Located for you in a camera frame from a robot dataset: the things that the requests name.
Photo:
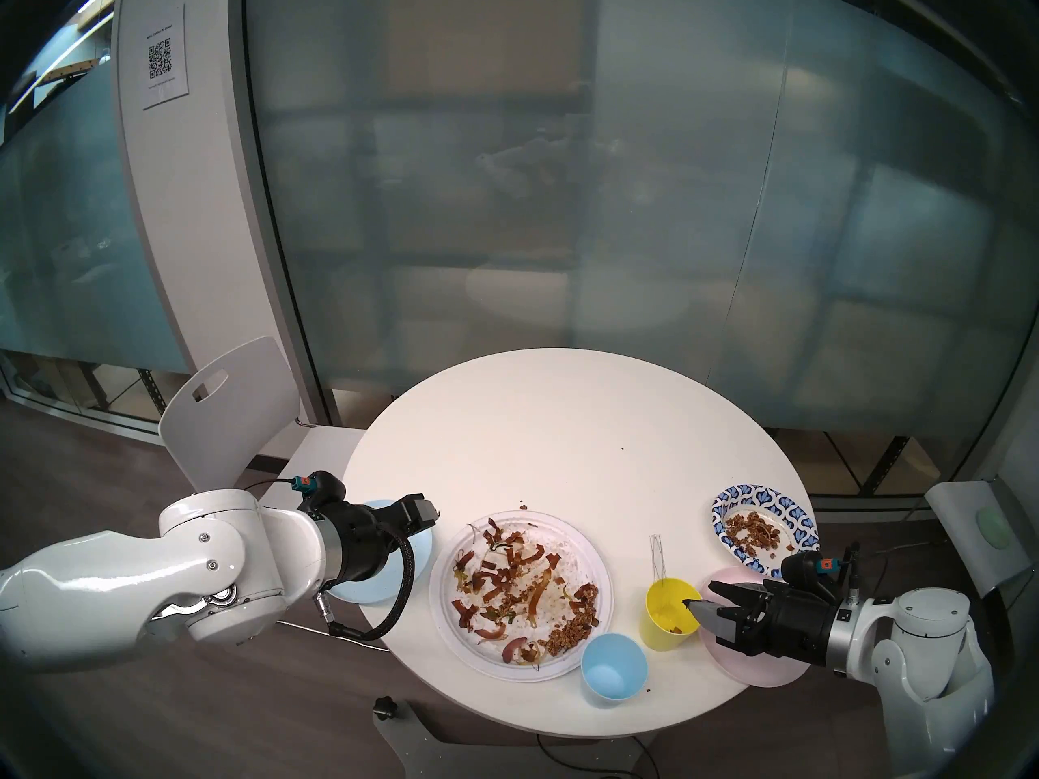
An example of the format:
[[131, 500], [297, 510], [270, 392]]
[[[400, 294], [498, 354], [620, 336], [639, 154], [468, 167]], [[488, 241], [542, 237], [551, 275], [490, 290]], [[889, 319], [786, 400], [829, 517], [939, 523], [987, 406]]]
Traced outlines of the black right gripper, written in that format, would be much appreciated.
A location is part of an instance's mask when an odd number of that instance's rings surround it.
[[747, 656], [827, 665], [837, 605], [774, 581], [732, 584], [712, 579], [707, 589], [729, 605], [692, 598], [683, 605], [723, 647]]

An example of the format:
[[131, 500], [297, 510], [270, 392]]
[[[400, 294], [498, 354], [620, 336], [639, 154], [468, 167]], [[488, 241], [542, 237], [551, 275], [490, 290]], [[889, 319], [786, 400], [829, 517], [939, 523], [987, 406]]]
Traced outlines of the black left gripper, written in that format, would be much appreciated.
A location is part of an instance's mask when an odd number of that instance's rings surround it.
[[439, 520], [438, 509], [423, 495], [405, 495], [387, 508], [332, 501], [313, 509], [319, 531], [332, 535], [326, 544], [326, 579], [322, 589], [377, 575], [402, 535], [412, 537]]

